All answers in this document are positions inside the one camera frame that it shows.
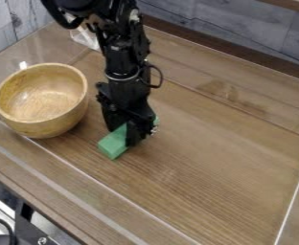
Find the bowl rim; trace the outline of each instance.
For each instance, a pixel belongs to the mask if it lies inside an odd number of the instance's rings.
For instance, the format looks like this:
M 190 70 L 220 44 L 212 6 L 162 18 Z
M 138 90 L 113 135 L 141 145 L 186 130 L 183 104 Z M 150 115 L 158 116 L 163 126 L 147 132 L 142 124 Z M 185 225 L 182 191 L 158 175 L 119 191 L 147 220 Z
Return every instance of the bowl rim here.
M 6 84 L 11 81 L 11 79 L 18 76 L 20 73 L 26 72 L 26 70 L 32 70 L 38 67 L 46 67 L 46 66 L 60 66 L 60 67 L 64 67 L 64 68 L 68 68 L 71 70 L 74 70 L 78 75 L 80 76 L 82 78 L 82 81 L 83 81 L 83 93 L 80 95 L 80 99 L 79 99 L 79 102 L 75 104 L 75 106 L 64 113 L 62 114 L 58 114 L 58 116 L 50 118 L 50 119 L 46 119 L 46 120 L 38 120 L 38 121 L 24 121 L 24 120 L 19 120 L 18 118 L 15 118 L 11 114 L 8 114 L 3 109 L 2 109 L 2 106 L 0 106 L 0 115 L 7 118 L 8 120 L 11 120 L 12 122 L 15 123 L 28 123 L 28 124 L 34 124 L 34 123 L 47 123 L 55 119 L 59 119 L 62 118 L 64 115 L 67 115 L 68 113 L 71 113 L 80 105 L 80 103 L 84 101 L 86 97 L 87 97 L 87 94 L 88 94 L 88 80 L 87 80 L 87 77 L 86 75 L 80 72 L 79 69 L 76 69 L 76 67 L 68 65 L 68 64 L 63 64 L 63 63 L 40 63 L 40 64 L 36 64 L 36 65 L 31 65 L 27 67 L 27 69 L 24 70 L 19 70 L 16 71 L 14 74 L 11 74 L 6 79 L 4 81 L 2 82 L 0 84 L 0 93 L 2 93 L 2 90 L 3 90 L 3 87 L 6 86 Z

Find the green object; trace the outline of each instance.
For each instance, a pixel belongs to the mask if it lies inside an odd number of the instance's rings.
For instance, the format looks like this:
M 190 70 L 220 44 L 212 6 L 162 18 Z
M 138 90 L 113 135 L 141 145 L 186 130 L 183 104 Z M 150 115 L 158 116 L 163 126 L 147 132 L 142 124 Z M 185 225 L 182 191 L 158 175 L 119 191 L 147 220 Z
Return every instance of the green object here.
M 161 120 L 157 118 L 154 125 L 158 126 L 159 123 Z M 115 160 L 129 150 L 126 147 L 126 138 L 127 124 L 125 123 L 99 141 L 99 150 L 111 160 Z

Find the gray wall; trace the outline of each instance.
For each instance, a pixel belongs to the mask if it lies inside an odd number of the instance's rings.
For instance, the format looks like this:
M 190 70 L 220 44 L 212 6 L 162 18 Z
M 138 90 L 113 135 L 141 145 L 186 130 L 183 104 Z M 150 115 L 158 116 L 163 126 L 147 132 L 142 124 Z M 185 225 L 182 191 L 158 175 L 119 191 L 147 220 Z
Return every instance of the gray wall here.
M 138 0 L 143 12 L 299 63 L 299 12 L 257 0 Z M 0 51 L 51 21 L 42 0 L 0 0 Z
M 0 0 L 0 51 L 50 21 L 40 0 Z
M 299 12 L 257 0 L 138 0 L 147 14 L 299 63 Z

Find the wooden bowl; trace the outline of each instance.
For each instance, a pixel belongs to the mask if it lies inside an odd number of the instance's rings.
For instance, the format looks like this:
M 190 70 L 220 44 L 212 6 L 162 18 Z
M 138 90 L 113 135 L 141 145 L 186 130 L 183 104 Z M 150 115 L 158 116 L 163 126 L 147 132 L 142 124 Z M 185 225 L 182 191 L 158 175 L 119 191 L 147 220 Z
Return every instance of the wooden bowl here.
M 51 138 L 82 120 L 88 82 L 72 66 L 47 63 L 12 74 L 0 85 L 0 115 L 30 138 Z

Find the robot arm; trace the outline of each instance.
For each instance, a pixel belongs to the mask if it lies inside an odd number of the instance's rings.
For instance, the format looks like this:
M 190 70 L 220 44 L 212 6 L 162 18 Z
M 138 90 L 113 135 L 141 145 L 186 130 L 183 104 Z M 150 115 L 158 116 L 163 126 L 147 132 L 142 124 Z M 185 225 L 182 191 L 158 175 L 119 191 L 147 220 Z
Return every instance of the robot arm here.
M 106 57 L 109 83 L 99 82 L 98 101 L 103 106 L 105 120 L 110 131 L 125 123 L 129 132 L 126 145 L 137 145 L 157 131 L 157 114 L 147 99 L 151 88 L 163 85 L 161 69 L 149 63 L 150 40 L 143 29 L 143 19 L 135 0 L 43 0 L 56 22 L 75 29 L 86 22 L 99 38 Z M 66 13 L 75 16 L 68 21 Z M 151 83 L 151 70 L 161 74 L 161 83 Z

